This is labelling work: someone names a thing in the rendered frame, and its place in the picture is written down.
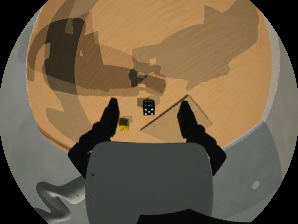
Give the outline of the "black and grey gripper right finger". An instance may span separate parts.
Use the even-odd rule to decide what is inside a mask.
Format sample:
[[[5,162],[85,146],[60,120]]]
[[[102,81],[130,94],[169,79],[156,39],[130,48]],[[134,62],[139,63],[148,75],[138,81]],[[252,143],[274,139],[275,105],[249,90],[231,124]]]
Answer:
[[[188,101],[181,102],[177,119],[183,139],[187,139],[186,142],[203,145],[206,149],[214,176],[225,161],[226,153],[217,145],[216,140],[205,132],[205,128],[198,125]]]

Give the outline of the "black die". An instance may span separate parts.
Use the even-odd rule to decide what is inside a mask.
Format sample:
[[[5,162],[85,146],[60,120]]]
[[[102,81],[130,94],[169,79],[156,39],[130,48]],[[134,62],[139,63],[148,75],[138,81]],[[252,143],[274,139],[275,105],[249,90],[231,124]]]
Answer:
[[[143,115],[155,115],[155,101],[144,100],[143,101]]]

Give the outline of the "yellow die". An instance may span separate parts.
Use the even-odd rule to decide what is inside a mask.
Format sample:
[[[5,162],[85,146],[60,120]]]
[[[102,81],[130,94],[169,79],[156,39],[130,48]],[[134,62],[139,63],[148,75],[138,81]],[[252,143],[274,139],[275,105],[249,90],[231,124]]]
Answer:
[[[128,119],[120,119],[118,126],[119,126],[120,131],[128,131],[129,130],[129,120]]]

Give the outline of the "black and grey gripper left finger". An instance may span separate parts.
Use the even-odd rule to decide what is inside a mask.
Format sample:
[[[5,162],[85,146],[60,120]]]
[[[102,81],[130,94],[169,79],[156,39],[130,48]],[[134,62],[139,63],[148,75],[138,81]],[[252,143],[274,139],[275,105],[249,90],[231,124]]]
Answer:
[[[69,159],[85,179],[88,167],[88,162],[85,160],[86,155],[97,143],[111,141],[110,138],[116,133],[119,116],[118,101],[116,98],[111,98],[108,106],[104,109],[100,122],[94,123],[92,129],[82,135],[79,142],[69,150]]]

